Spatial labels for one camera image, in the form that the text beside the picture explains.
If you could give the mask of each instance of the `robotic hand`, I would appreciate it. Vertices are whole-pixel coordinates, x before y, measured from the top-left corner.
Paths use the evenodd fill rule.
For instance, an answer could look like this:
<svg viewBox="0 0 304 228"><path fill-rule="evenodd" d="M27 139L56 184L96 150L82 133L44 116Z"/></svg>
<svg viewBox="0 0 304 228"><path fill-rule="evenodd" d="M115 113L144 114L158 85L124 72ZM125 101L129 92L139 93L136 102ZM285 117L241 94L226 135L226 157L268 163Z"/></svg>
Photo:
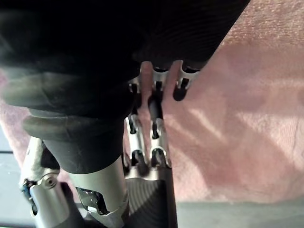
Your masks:
<svg viewBox="0 0 304 228"><path fill-rule="evenodd" d="M31 113L24 121L33 137L29 165L20 185L38 227L84 227L87 222L56 181L59 167L69 173L84 208L99 224L177 226L160 111L167 74L173 61L183 61L173 94L182 100L248 3L1 1L0 67L9 79L2 96ZM143 61L153 64L149 159L139 119L131 111L134 93L137 107L141 103L140 79L129 82ZM123 152L126 117L129 159ZM45 155L54 162L46 162Z"/></svg>
<svg viewBox="0 0 304 228"><path fill-rule="evenodd" d="M88 215L100 223L91 220L90 216L82 218L69 187L57 181L60 168L56 159L41 139L31 138L19 185L31 204L31 215L37 228L104 227L102 224L107 228L177 227L169 146L157 97L150 97L149 107L150 156L147 157L142 125L136 109L133 109L125 119L130 155L124 152L122 158L108 169L110 176L113 176L113 172L117 175L124 173L125 182L108 180L116 184L116 188L110 189L113 195L117 198L123 196L121 205L114 211L108 209L103 196L109 198L109 193L99 186L100 182L96 179L93 179L93 184L92 179L84 180L87 185L91 184L90 190L77 187Z"/></svg>

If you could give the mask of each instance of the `pink fabric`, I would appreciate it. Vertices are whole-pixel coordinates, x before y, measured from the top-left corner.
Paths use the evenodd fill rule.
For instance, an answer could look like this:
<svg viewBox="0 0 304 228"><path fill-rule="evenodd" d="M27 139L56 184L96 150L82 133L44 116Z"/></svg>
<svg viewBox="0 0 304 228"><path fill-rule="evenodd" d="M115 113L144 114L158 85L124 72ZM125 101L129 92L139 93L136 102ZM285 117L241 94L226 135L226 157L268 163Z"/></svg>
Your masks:
<svg viewBox="0 0 304 228"><path fill-rule="evenodd" d="M302 0L252 0L179 103L172 98L179 62L172 66L163 109L178 201L269 203L304 193L303 10ZM146 139L150 72L145 63ZM27 114L0 102L1 126L20 165Z"/></svg>

